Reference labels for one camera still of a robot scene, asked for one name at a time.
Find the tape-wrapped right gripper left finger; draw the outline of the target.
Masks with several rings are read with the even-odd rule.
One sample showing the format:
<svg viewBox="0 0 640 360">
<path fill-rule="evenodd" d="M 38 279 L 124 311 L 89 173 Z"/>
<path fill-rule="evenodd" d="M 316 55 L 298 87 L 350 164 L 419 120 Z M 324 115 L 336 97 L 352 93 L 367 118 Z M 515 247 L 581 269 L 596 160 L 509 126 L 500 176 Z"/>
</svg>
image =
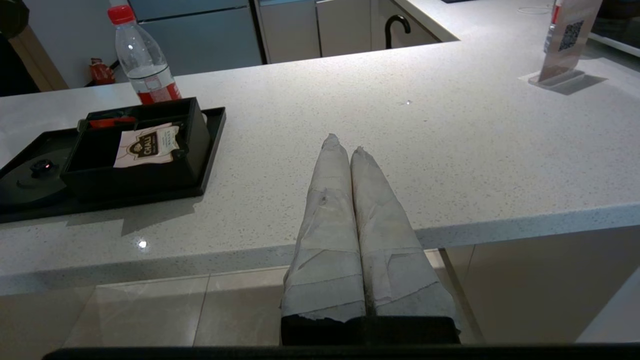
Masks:
<svg viewBox="0 0 640 360">
<path fill-rule="evenodd" d="M 283 280 L 281 344 L 350 344 L 366 316 L 348 154 L 331 133 L 311 176 L 294 257 Z"/>
</svg>

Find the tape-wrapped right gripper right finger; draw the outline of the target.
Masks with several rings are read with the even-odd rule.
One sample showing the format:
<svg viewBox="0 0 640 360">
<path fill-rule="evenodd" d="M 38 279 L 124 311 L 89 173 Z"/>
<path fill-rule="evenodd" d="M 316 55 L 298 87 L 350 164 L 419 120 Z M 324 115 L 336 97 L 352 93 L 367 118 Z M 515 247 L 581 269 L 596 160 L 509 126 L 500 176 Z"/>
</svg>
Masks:
<svg viewBox="0 0 640 360">
<path fill-rule="evenodd" d="M 375 158 L 350 158 L 366 319 L 372 345 L 458 345 L 455 301 L 425 255 L 409 217 Z"/>
</svg>

